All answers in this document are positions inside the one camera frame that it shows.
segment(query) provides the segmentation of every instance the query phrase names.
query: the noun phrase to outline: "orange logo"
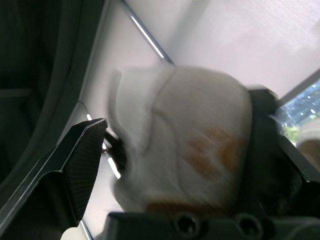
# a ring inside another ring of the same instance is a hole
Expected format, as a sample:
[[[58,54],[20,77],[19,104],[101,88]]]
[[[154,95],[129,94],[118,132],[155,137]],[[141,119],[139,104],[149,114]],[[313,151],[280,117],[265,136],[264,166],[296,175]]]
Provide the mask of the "orange logo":
[[[216,177],[220,174],[208,157],[208,152],[212,149],[217,149],[218,159],[230,173],[236,171],[242,144],[240,140],[231,137],[225,131],[209,128],[205,131],[205,136],[197,137],[189,145],[191,154],[186,160],[203,177]]]

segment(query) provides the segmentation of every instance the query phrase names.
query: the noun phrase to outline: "screw hole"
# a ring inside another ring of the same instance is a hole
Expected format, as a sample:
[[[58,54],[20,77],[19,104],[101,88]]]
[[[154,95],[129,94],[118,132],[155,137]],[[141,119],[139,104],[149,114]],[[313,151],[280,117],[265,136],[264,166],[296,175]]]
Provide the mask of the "screw hole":
[[[191,214],[183,214],[174,220],[175,230],[185,238],[194,238],[200,232],[199,220]]]
[[[241,214],[236,217],[236,220],[243,234],[250,239],[260,239],[263,236],[260,222],[252,215]]]

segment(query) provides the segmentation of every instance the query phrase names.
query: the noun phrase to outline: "tree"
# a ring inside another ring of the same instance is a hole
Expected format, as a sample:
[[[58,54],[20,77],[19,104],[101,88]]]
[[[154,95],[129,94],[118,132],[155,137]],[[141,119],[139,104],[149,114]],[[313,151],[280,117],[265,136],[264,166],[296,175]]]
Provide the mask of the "tree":
[[[296,126],[284,126],[283,127],[284,136],[289,139],[292,143],[296,143],[298,140],[299,128]]]

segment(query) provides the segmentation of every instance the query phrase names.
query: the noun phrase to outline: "white cloth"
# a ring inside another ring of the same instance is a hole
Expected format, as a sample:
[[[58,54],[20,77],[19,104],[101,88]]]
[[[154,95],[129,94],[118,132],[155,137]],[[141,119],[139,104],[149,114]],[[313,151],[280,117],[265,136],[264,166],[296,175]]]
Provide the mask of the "white cloth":
[[[127,147],[114,187],[125,211],[232,206],[252,124],[246,88],[225,73],[170,66],[118,73],[110,91],[109,123]]]

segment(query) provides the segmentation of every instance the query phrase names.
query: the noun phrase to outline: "fluorescent light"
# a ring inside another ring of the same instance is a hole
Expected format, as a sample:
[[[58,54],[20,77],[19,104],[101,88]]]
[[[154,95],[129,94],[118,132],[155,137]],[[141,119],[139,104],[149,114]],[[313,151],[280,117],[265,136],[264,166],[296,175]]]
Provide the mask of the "fluorescent light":
[[[82,229],[83,229],[83,231],[84,231],[84,234],[85,234],[86,239],[90,240],[91,237],[89,237],[89,233],[87,232],[87,229],[86,229],[84,223],[82,222],[82,220],[80,221],[80,223],[81,223],[81,226],[82,226]]]
[[[121,177],[121,175],[117,170],[117,167],[116,167],[116,164],[115,164],[114,160],[111,157],[109,157],[108,158],[108,162],[110,164],[110,167],[111,167],[114,175],[116,176],[117,179],[119,179]]]
[[[160,55],[161,58],[164,58],[164,56],[162,55],[162,53],[159,51],[159,49],[156,47],[156,45],[154,44],[154,42],[150,39],[150,37],[147,35],[147,33],[145,32],[145,30],[143,30],[143,28],[140,26],[140,24],[137,22],[137,20],[131,16],[132,20],[134,21],[134,23],[137,25],[137,27],[140,29],[140,31],[142,32],[142,34],[145,36],[145,38],[149,41],[149,43],[151,44],[151,46],[154,48],[154,50]]]

